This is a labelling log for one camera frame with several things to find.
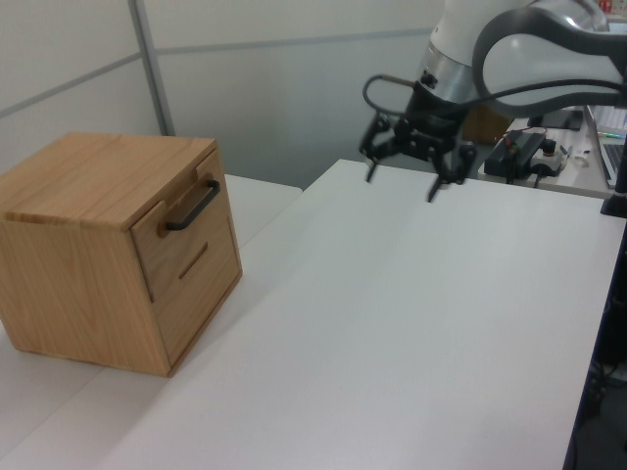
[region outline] white wall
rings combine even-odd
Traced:
[[[0,171],[70,130],[159,133],[127,1],[0,0],[0,117]]]
[[[144,0],[155,47],[433,27],[443,0]]]
[[[0,172],[71,130],[157,134],[141,61],[0,119]]]
[[[444,1],[143,6],[175,133],[216,137],[232,174],[305,188],[338,159],[361,159],[373,116],[363,83],[384,71],[416,78]],[[387,90],[376,95],[382,103],[407,104],[408,90]]]

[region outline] wood grain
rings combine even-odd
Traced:
[[[22,351],[167,375],[129,233],[0,222],[0,318]]]
[[[164,230],[220,192],[189,227]],[[168,376],[241,277],[213,139],[68,134],[0,176],[14,346]]]
[[[214,139],[70,133],[0,176],[0,219],[128,229]]]
[[[196,332],[215,310],[223,293],[241,273],[226,183],[217,152],[196,168],[197,182],[170,207],[161,201],[132,228],[133,241],[149,286],[170,363],[178,361]],[[202,197],[208,179],[220,193],[185,230],[160,230]]]

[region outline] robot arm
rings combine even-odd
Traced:
[[[402,153],[434,164],[430,199],[442,184],[463,183],[472,148],[459,149],[453,169],[444,155],[455,148],[467,112],[482,102],[512,118],[575,105],[626,106],[627,35],[609,33],[592,0],[484,0],[481,8],[447,0],[430,39],[417,82],[378,75],[364,88],[377,111],[361,145],[372,167],[368,179],[381,160]],[[376,79],[413,88],[403,112],[368,99]],[[394,137],[374,145],[388,130]]]

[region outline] white tabletop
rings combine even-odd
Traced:
[[[106,369],[1,469],[561,469],[625,221],[339,162],[172,379]]]
[[[588,123],[584,122],[579,131],[564,129],[548,129],[547,138],[553,139],[557,145],[564,149],[572,146],[572,154],[566,160],[565,166],[557,177],[546,177],[540,180],[539,188],[557,191],[561,193],[577,194],[592,198],[606,199],[613,191],[607,186],[603,173],[603,164],[597,148],[593,145],[591,130]],[[524,129],[527,127],[527,119],[515,119],[508,130]],[[529,129],[526,132],[543,132],[543,129]],[[478,179],[505,183],[504,178],[486,174],[484,165],[481,165],[477,174]],[[516,180],[516,186],[532,188],[536,182],[536,175],[532,174],[526,179]]]
[[[303,192],[231,175],[226,175],[226,184],[240,247]],[[18,352],[0,323],[0,458],[101,370],[95,365]]]

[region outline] drawer handle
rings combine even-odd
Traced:
[[[180,222],[166,222],[167,230],[172,232],[185,230],[196,219],[196,217],[200,215],[200,212],[202,212],[203,209],[214,199],[214,197],[217,196],[217,193],[219,193],[218,181],[210,179],[207,181],[207,186],[212,188],[212,191],[210,191],[209,194],[205,196],[200,203],[198,203],[198,206],[190,211],[190,213],[183,220]]]

